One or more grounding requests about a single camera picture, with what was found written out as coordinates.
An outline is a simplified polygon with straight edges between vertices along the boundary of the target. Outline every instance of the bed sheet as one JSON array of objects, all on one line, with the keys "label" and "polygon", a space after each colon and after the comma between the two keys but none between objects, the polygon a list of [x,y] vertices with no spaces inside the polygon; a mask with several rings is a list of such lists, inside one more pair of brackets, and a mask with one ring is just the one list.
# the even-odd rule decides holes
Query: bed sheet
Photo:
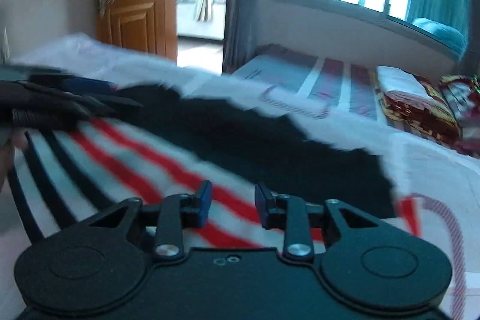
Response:
[{"label": "bed sheet", "polygon": [[[321,99],[308,99],[261,81],[177,68],[168,60],[103,45],[83,35],[67,36],[14,62],[62,67],[119,86],[143,82],[174,86],[184,98],[227,99],[242,109],[256,108],[267,116],[288,115],[308,139],[349,150],[366,148],[380,155],[383,170],[395,185],[399,215],[402,216],[390,223],[438,245],[454,265],[454,279],[442,309],[455,320],[475,320],[480,314],[478,160],[333,107]],[[197,164],[196,169],[205,175],[212,172],[211,167],[201,164]],[[241,178],[229,181],[232,195],[253,205],[253,184]],[[8,185],[0,194],[0,209],[3,211],[0,219],[0,313],[13,316],[22,308],[13,281],[13,264],[29,242],[14,212]],[[225,225],[235,230],[235,224],[228,218]]]},{"label": "bed sheet", "polygon": [[233,75],[241,79],[263,81],[299,97],[321,100],[330,107],[387,124],[449,148],[442,141],[419,132],[407,123],[385,116],[379,101],[380,90],[374,70],[340,60],[326,58],[312,61],[311,56],[298,56],[264,53]]}]

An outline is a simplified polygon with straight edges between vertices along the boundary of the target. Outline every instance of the white bed cover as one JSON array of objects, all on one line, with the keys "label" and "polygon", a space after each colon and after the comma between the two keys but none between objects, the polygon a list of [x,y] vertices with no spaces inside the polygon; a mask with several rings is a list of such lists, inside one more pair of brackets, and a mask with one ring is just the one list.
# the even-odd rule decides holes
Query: white bed cover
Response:
[{"label": "white bed cover", "polygon": [[[421,236],[447,253],[454,265],[441,308],[455,320],[476,320],[480,315],[480,160],[342,110],[332,109],[326,115],[320,100],[272,90],[261,82],[178,68],[157,56],[100,44],[83,34],[65,36],[13,63],[61,67],[119,86],[155,82],[175,86],[184,96],[226,98],[265,115],[289,114],[311,139],[381,155],[395,196],[414,197]],[[403,219],[391,223],[407,229]],[[14,318],[24,307],[13,266],[28,245],[6,184],[0,194],[1,319]]]}]

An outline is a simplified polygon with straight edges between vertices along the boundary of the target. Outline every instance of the blurred hand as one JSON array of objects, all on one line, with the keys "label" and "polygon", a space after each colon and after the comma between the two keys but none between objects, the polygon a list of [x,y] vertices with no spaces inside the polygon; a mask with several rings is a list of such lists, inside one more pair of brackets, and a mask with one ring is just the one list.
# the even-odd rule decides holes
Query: blurred hand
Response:
[{"label": "blurred hand", "polygon": [[28,141],[25,137],[25,131],[15,131],[7,143],[0,147],[0,186],[3,187],[8,170],[14,165],[15,148],[25,150],[28,147]]}]

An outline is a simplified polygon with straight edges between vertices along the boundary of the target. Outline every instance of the floor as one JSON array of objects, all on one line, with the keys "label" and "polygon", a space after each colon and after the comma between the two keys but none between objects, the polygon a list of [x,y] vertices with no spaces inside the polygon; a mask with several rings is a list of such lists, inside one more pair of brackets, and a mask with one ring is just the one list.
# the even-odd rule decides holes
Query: floor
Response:
[{"label": "floor", "polygon": [[223,44],[219,41],[203,41],[199,39],[178,38],[179,67],[200,68],[221,75],[223,60]]}]

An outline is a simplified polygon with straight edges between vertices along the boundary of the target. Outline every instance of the black mechanical arm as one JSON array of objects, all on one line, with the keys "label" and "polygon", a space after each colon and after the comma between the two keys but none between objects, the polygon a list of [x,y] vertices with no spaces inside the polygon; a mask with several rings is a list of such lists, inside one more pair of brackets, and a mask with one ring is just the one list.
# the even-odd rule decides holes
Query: black mechanical arm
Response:
[{"label": "black mechanical arm", "polygon": [[282,252],[186,251],[182,230],[205,225],[211,200],[209,182],[161,205],[127,199],[28,248],[14,271],[24,318],[448,319],[438,305],[452,268],[432,244],[339,200],[314,206],[257,185],[263,227],[285,231]]}]

